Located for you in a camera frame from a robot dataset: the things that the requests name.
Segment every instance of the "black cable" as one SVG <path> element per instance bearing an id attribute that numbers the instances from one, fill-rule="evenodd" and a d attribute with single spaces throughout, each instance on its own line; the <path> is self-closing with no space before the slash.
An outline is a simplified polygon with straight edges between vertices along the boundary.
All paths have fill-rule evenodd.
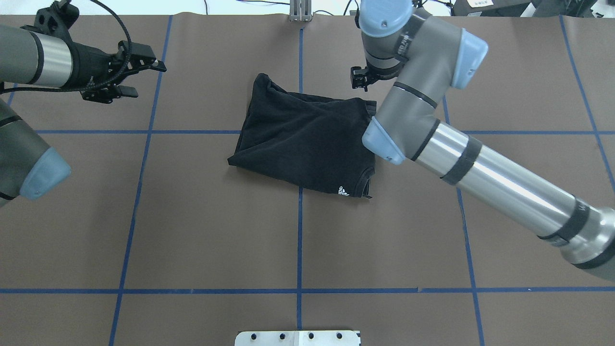
<path id="1" fill-rule="evenodd" d="M 272 5 L 290 5 L 287 4 L 286 2 L 277 2 L 277 1 L 265 1 L 265 0 L 236 0 L 239 2 L 264 2 L 266 4 L 272 4 Z"/>
<path id="2" fill-rule="evenodd" d="M 431 1 L 439 2 L 439 3 L 443 4 L 443 5 L 446 5 L 447 7 L 452 7 L 453 6 L 453 3 L 450 2 L 450 1 L 449 2 L 444 2 L 444 1 L 440 1 L 440 0 L 431 0 Z"/>
<path id="3" fill-rule="evenodd" d="M 352 0 L 348 0 L 348 3 L 346 4 L 346 8 L 344 9 L 344 14 L 346 15 L 346 12 L 348 11 L 348 7 L 350 7 L 350 4 L 352 3 Z M 357 2 L 357 0 L 354 0 L 354 3 L 357 4 L 357 10 L 359 9 L 359 3 Z"/>
<path id="4" fill-rule="evenodd" d="M 318 11 L 314 11 L 314 13 L 318 13 L 318 12 L 325 12 L 328 15 L 333 15 L 333 13 L 329 12 L 329 11 L 325 11 L 325 10 L 318 10 Z"/>
<path id="5" fill-rule="evenodd" d="M 52 89 L 52 88 L 44 88 L 44 87 L 13 87 L 13 88 L 4 89 L 3 91 L 0 91 L 0 94 L 5 94 L 7 92 L 14 92 L 14 91 L 73 92 L 73 91 L 86 91 L 86 90 L 98 89 L 100 87 L 111 84 L 111 82 L 115 81 L 117 78 L 119 78 L 124 73 L 124 71 L 128 67 L 128 63 L 132 55 L 132 41 L 130 40 L 130 34 L 128 34 L 128 29 L 124 25 L 124 22 L 122 22 L 119 16 L 115 12 L 113 12 L 112 9 L 110 9 L 109 7 L 107 7 L 105 4 L 103 4 L 102 2 L 98 0 L 90 0 L 90 1 L 92 1 L 96 5 L 99 5 L 100 7 L 107 10 L 113 16 L 113 18 L 117 20 L 117 22 L 122 27 L 122 30 L 124 30 L 124 34 L 126 35 L 126 41 L 128 41 L 128 50 L 126 51 L 126 59 L 124 59 L 124 63 L 122 64 L 122 67 L 119 69 L 119 71 L 104 82 L 100 82 L 98 84 L 94 84 L 94 85 L 86 86 L 86 87 L 77 87 L 77 88 L 70 88 L 70 89 Z"/>

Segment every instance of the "grid line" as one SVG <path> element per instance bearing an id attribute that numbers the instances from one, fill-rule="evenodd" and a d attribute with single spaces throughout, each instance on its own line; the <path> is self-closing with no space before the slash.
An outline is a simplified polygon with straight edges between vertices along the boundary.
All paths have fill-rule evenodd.
<path id="1" fill-rule="evenodd" d="M 162 60 L 166 60 L 167 48 L 169 46 L 169 36 L 171 32 L 171 25 L 173 23 L 173 16 L 169 16 L 169 21 L 167 22 L 167 34 L 164 39 L 164 48 L 162 50 Z M 130 259 L 130 249 L 132 247 L 132 238 L 135 233 L 135 224 L 137 222 L 137 210 L 139 207 L 139 202 L 141 200 L 141 189 L 143 188 L 143 173 L 145 172 L 145 164 L 148 159 L 149 154 L 149 144 L 151 143 L 152 130 L 154 128 L 154 121 L 156 120 L 156 107 L 158 104 L 158 96 L 160 94 L 160 86 L 162 83 L 162 72 L 158 72 L 158 81 L 156 83 L 156 91 L 154 93 L 154 102 L 152 104 L 151 116 L 149 117 L 149 127 L 148 127 L 148 136 L 145 140 L 145 149 L 143 150 L 143 160 L 141 161 L 141 171 L 139 172 L 139 181 L 137 183 L 137 193 L 135 196 L 135 204 L 132 209 L 132 218 L 130 221 L 130 230 L 128 233 L 128 240 L 126 242 L 126 252 L 124 254 L 124 263 L 122 265 L 122 275 L 120 277 L 119 282 L 119 292 L 117 293 L 117 301 L 115 312 L 113 313 L 113 323 L 111 325 L 111 333 L 109 335 L 109 346 L 113 346 L 115 343 L 115 334 L 117 331 L 117 322 L 119 320 L 119 312 L 122 307 L 122 296 L 124 291 L 124 284 L 126 282 L 126 273 L 128 271 L 128 262 Z"/>
<path id="2" fill-rule="evenodd" d="M 299 93 L 303 94 L 303 29 L 299 30 Z M 299 187 L 297 220 L 297 330 L 303 329 L 303 187 Z"/>
<path id="3" fill-rule="evenodd" d="M 442 106 L 444 107 L 444 118 L 447 124 L 451 124 L 450 115 L 448 112 L 448 103 L 446 102 L 446 96 L 442 97 Z M 476 317 L 476 326 L 478 329 L 478 341 L 480 346 L 485 346 L 485 336 L 483 333 L 483 322 L 480 316 L 480 306 L 478 304 L 478 294 L 476 292 L 476 280 L 474 277 L 474 265 L 472 263 L 472 249 L 470 247 L 470 237 L 467 234 L 467 222 L 466 222 L 466 210 L 463 205 L 463 196 L 461 190 L 457 188 L 457 201 L 459 203 L 459 211 L 461 212 L 461 221 L 463 226 L 463 233 L 466 245 L 466 260 L 467 268 L 470 276 L 470 285 L 472 286 L 472 300 L 474 301 L 474 315 Z"/>
<path id="4" fill-rule="evenodd" d="M 566 44 L 566 50 L 568 51 L 568 58 L 570 59 L 570 65 L 573 68 L 574 77 L 576 78 L 577 85 L 579 86 L 579 91 L 581 93 L 581 97 L 583 98 L 583 104 L 585 105 L 587 116 L 589 117 L 589 121 L 592 124 L 593 133 L 596 136 L 596 142 L 598 142 L 598 147 L 600 149 L 600 155 L 602 156 L 602 161 L 605 164 L 606 173 L 609 177 L 609 181 L 611 182 L 611 188 L 613 189 L 613 193 L 615 193 L 615 179 L 613 179 L 613 172 L 611 172 L 611 166 L 609 165 L 609 160 L 606 157 L 605 148 L 602 145 L 602 140 L 600 139 L 600 135 L 598 133 L 598 127 L 596 126 L 596 120 L 593 118 L 592 109 L 589 107 L 589 102 L 587 101 L 587 95 L 585 94 L 585 88 L 583 88 L 581 77 L 579 77 L 579 72 L 576 68 L 576 63 L 574 62 L 573 53 L 572 53 L 572 50 L 570 49 L 570 43 L 568 42 L 568 34 L 566 32 L 566 25 L 564 24 L 564 17 L 561 14 L 560 14 L 560 26 L 561 26 L 561 33 L 564 36 L 564 43 Z"/>
<path id="5" fill-rule="evenodd" d="M 615 131 L 460 130 L 467 135 L 615 135 Z M 37 130 L 38 134 L 147 134 L 149 130 Z M 152 134 L 232 134 L 241 130 L 152 130 Z"/>
<path id="6" fill-rule="evenodd" d="M 118 294 L 120 289 L 83 288 L 0 288 L 0 294 Z M 477 288 L 143 288 L 122 290 L 122 294 L 151 295 L 219 295 L 219 294 L 457 294 L 457 293 L 522 293 L 539 292 L 615 292 L 615 286 L 531 286 Z"/>
<path id="7" fill-rule="evenodd" d="M 13 87 L 18 87 L 17 83 L 13 83 Z M 13 103 L 13 98 L 15 97 L 15 92 L 12 91 L 10 92 L 9 95 L 9 100 L 6 102 L 6 104 L 10 107 L 10 104 Z"/>

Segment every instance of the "white metal plate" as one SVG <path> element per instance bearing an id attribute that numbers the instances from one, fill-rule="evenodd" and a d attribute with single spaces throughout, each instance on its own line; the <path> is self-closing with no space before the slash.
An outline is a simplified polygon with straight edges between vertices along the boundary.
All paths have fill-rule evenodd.
<path id="1" fill-rule="evenodd" d="M 235 346 L 360 346 L 358 331 L 241 332 Z"/>
<path id="2" fill-rule="evenodd" d="M 485 7 L 492 6 L 493 0 L 467 0 L 470 7 Z"/>

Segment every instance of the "blue joint cap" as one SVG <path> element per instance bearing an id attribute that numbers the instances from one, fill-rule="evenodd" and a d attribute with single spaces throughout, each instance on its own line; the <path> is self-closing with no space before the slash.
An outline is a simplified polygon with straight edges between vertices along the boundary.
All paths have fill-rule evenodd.
<path id="1" fill-rule="evenodd" d="M 68 163 L 54 148 L 49 148 L 28 173 L 19 194 L 28 199 L 37 199 L 69 175 L 71 175 L 71 168 Z"/>
<path id="2" fill-rule="evenodd" d="M 409 0 L 362 0 L 359 27 L 367 36 L 386 37 L 403 28 L 413 11 Z"/>
<path id="3" fill-rule="evenodd" d="M 461 29 L 461 42 L 457 54 L 457 65 L 453 75 L 452 87 L 465 89 L 474 73 L 487 55 L 489 45 L 482 39 L 470 34 L 466 29 Z"/>
<path id="4" fill-rule="evenodd" d="M 406 156 L 376 118 L 371 119 L 363 133 L 362 142 L 365 148 L 390 163 L 401 164 L 406 159 Z"/>

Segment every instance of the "folded shirt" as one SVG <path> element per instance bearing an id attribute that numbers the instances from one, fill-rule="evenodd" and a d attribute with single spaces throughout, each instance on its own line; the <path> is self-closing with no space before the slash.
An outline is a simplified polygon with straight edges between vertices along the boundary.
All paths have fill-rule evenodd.
<path id="1" fill-rule="evenodd" d="M 369 197 L 375 157 L 361 137 L 376 102 L 286 92 L 259 74 L 232 166 L 310 190 Z"/>

